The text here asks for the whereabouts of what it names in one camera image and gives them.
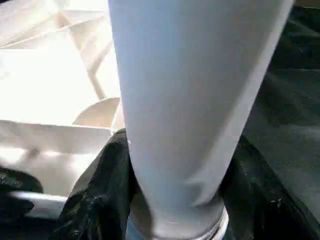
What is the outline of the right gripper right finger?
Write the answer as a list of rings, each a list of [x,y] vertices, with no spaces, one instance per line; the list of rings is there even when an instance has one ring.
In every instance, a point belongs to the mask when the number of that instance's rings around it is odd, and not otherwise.
[[[220,185],[232,240],[318,240],[320,223],[241,136]]]

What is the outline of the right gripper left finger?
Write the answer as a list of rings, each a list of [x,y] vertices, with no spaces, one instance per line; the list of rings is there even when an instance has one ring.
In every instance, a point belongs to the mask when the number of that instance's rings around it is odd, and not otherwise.
[[[136,188],[127,133],[120,129],[74,185],[50,239],[125,239]]]

